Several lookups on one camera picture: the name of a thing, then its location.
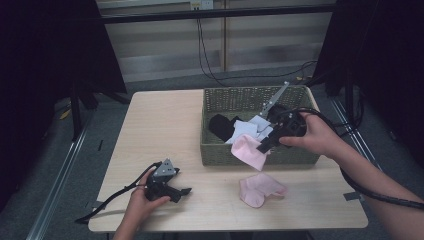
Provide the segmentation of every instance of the wooden table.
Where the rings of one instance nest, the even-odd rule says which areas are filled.
[[[258,209],[239,198],[239,180],[258,172],[250,166],[205,167],[200,156],[203,90],[134,94],[106,172],[99,201],[133,182],[153,162],[169,157],[181,169],[169,185],[192,187],[189,196],[157,209],[143,231],[261,231],[363,228],[368,219],[338,165],[322,156],[314,166],[265,166],[263,172],[288,188],[283,199]],[[90,220],[94,232],[114,232],[131,191]]]

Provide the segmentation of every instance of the gray floor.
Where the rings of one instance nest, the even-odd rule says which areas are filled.
[[[242,71],[233,75],[275,75],[291,72],[297,69],[262,69]],[[223,81],[229,86],[267,86],[281,85],[282,81],[292,81],[295,76],[280,78],[240,78]],[[136,91],[193,89],[219,87],[211,79],[204,76],[180,77],[174,79],[155,80],[131,83],[127,85],[131,98]],[[334,122],[340,122],[327,98],[323,86],[312,89],[321,111]],[[54,207],[54,213],[48,221],[45,232],[38,239],[108,239],[112,235],[95,234],[86,225],[75,224],[73,221],[87,212],[96,200],[105,171],[107,169],[114,145],[125,118],[127,105],[122,105],[109,98],[97,95],[100,104],[97,110],[83,112],[83,118],[91,120],[86,124],[87,132],[75,162],[69,171],[59,202]],[[67,104],[58,102],[57,108]],[[0,214],[0,236],[2,239],[25,239],[39,214],[44,201],[48,197],[53,183],[60,171],[63,161],[71,147],[72,119],[59,120],[58,111],[48,135],[44,140],[44,148],[31,174],[27,177],[19,192],[12,196],[6,208]],[[371,148],[383,171],[406,186],[419,196],[424,197],[424,169],[420,168],[411,158],[407,149],[399,142],[393,141],[389,128],[379,118],[375,111],[365,104],[364,120],[360,132]],[[349,136],[345,140],[352,144]],[[364,210],[369,218],[369,225],[364,229],[313,230],[314,239],[389,239],[386,231],[370,211],[366,203]],[[256,233],[257,239],[291,239],[286,232]],[[162,239],[161,233],[139,233],[137,239]],[[179,239],[228,239],[228,233],[183,233]]]

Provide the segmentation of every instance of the person's right hand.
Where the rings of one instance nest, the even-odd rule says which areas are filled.
[[[307,130],[303,137],[281,137],[281,144],[307,149],[310,152],[334,159],[338,147],[346,143],[318,116],[300,113],[306,121]]]

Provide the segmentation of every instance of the black device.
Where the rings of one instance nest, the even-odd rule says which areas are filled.
[[[163,163],[147,178],[146,198],[149,201],[153,201],[163,196],[169,196],[172,202],[177,203],[182,196],[189,194],[191,188],[178,190],[167,184],[179,171],[179,168],[174,168],[172,166],[171,160],[166,159],[163,161]]]
[[[281,145],[280,137],[302,137],[306,133],[306,122],[299,112],[290,111],[281,104],[275,104],[269,110],[267,120],[275,125],[268,137],[264,138],[261,145],[256,148],[261,153],[266,153],[272,147]]]

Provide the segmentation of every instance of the pink towel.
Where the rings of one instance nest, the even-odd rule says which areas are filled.
[[[287,188],[265,173],[240,180],[240,199],[247,205],[259,208],[270,195],[282,197]]]
[[[259,145],[261,145],[259,141],[247,134],[243,134],[234,141],[231,153],[241,161],[261,171],[265,164],[266,156],[271,152],[261,153],[256,149]]]

